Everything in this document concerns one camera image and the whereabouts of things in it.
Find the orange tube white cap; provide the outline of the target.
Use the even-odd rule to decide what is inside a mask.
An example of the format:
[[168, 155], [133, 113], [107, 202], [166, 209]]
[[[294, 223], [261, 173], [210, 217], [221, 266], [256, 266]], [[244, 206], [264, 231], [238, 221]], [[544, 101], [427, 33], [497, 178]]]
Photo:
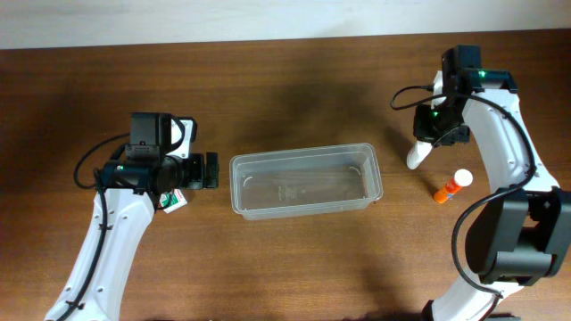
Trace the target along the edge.
[[433, 196], [437, 203], [447, 202], [454, 194], [473, 182], [473, 175], [467, 169], [458, 169], [453, 177]]

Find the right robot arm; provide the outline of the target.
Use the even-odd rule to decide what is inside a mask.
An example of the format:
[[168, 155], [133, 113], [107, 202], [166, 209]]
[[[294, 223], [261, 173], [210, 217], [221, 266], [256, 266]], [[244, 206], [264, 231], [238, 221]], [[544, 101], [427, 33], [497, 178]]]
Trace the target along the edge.
[[466, 218], [466, 263], [455, 257], [458, 279], [429, 301], [425, 320], [485, 320], [511, 294], [560, 270], [570, 246], [570, 194], [545, 168], [525, 128], [515, 79], [482, 66], [476, 45], [442, 56], [433, 96], [416, 103], [407, 165], [417, 168], [436, 147], [476, 139], [491, 193], [465, 210], [452, 231], [451, 249]]

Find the white spray bottle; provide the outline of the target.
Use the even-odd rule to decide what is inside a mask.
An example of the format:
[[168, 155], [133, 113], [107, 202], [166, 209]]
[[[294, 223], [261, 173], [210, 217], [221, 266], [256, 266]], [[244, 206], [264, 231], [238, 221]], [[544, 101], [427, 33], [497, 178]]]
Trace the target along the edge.
[[416, 169], [432, 150], [433, 146], [428, 142], [417, 141], [414, 143], [406, 157], [407, 167], [411, 170]]

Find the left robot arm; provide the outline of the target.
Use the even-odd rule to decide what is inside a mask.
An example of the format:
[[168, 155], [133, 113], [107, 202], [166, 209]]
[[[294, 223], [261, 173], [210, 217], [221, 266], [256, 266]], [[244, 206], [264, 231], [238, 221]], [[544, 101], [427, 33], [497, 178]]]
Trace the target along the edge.
[[121, 144], [95, 169], [94, 209], [70, 277], [48, 320], [117, 320], [137, 247], [162, 196], [216, 189], [215, 152], [192, 153], [197, 123], [170, 113], [135, 112]]

